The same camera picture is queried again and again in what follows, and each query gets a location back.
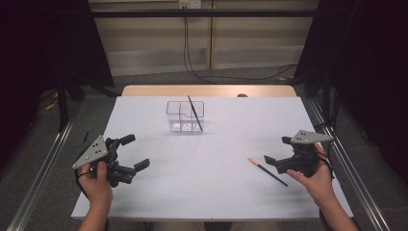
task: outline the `human hand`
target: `human hand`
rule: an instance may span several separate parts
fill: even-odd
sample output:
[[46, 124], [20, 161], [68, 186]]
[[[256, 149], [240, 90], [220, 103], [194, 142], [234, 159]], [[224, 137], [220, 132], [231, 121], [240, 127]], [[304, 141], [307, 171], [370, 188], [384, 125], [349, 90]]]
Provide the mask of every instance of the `human hand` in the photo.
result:
[[[315, 147], [319, 153], [324, 153], [323, 148], [317, 143], [315, 143]], [[288, 169], [287, 173], [306, 188], [319, 207], [322, 203], [336, 199], [330, 169], [323, 161], [319, 161], [316, 173], [309, 178], [291, 169]]]
[[88, 196], [90, 207], [100, 206], [109, 210], [114, 195], [107, 180], [108, 168], [106, 163], [99, 162], [96, 172], [97, 175], [95, 177], [90, 172], [90, 164], [84, 165], [81, 170], [82, 176], [79, 178], [79, 183]]

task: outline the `transparent container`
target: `transparent container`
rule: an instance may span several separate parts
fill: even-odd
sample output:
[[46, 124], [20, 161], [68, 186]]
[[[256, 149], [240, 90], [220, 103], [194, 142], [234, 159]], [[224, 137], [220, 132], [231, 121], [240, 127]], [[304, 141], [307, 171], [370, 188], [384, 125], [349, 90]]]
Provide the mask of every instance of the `transparent container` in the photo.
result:
[[204, 130], [204, 102], [168, 101], [167, 120], [171, 132], [202, 132]]

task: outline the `gray gripper bracket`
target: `gray gripper bracket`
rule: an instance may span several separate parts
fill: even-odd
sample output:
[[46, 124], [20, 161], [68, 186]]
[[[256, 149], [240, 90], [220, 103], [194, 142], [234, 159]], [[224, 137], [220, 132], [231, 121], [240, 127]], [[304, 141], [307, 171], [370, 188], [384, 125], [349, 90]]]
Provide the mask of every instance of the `gray gripper bracket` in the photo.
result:
[[321, 142], [321, 141], [332, 141], [332, 140], [333, 140], [332, 136], [326, 136], [326, 135], [319, 134], [319, 133], [300, 130], [291, 139], [291, 143], [308, 144], [308, 143]]
[[91, 163], [106, 155], [108, 155], [108, 149], [106, 148], [106, 144], [103, 137], [99, 136], [92, 143], [92, 145], [84, 152], [84, 154], [78, 159], [78, 161], [72, 166], [72, 168], [77, 169], [78, 167]]

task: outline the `white paper sheet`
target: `white paper sheet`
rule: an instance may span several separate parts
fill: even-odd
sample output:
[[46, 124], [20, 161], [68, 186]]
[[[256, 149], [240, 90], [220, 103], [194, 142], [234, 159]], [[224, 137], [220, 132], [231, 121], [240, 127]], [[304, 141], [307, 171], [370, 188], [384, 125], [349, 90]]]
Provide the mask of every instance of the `white paper sheet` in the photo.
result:
[[[281, 137], [314, 131], [298, 97], [195, 97], [205, 102], [204, 132], [170, 132], [166, 103], [187, 97], [118, 97], [104, 138], [133, 141], [117, 150], [122, 166], [150, 159], [131, 185], [114, 188], [110, 218], [134, 219], [289, 219], [318, 218], [319, 209], [299, 183], [264, 161], [292, 157]], [[250, 163], [251, 157], [276, 174], [285, 187]], [[350, 208], [337, 180], [336, 195]], [[89, 209], [81, 194], [73, 218]]]

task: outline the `black pen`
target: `black pen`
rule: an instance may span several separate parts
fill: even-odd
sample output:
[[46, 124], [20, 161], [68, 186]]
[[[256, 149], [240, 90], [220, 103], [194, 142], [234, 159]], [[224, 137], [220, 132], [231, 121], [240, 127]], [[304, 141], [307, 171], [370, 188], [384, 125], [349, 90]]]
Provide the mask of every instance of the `black pen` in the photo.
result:
[[203, 128], [201, 127], [201, 123], [200, 123], [200, 120], [198, 119], [197, 112], [195, 111], [195, 108], [194, 108], [194, 105], [192, 104], [192, 101], [191, 101], [191, 99], [190, 99], [190, 96], [189, 96], [189, 95], [187, 95], [187, 97], [189, 98], [189, 101], [190, 101], [190, 105], [191, 105], [192, 112], [194, 113], [195, 118], [197, 119], [198, 126], [200, 126], [200, 130], [201, 130], [201, 132], [202, 132], [202, 131], [203, 131]]
[[270, 176], [272, 176], [273, 178], [275, 178], [276, 180], [278, 180], [280, 183], [284, 184], [285, 186], [288, 186], [285, 182], [283, 182], [281, 179], [279, 179], [277, 176], [275, 176], [272, 172], [268, 171], [266, 168], [264, 168], [263, 166], [259, 165], [258, 162], [256, 162], [254, 159], [252, 158], [248, 158], [248, 160], [250, 162], [252, 162], [255, 166], [259, 167], [260, 169], [262, 169], [264, 172], [266, 172], [267, 174], [269, 174]]

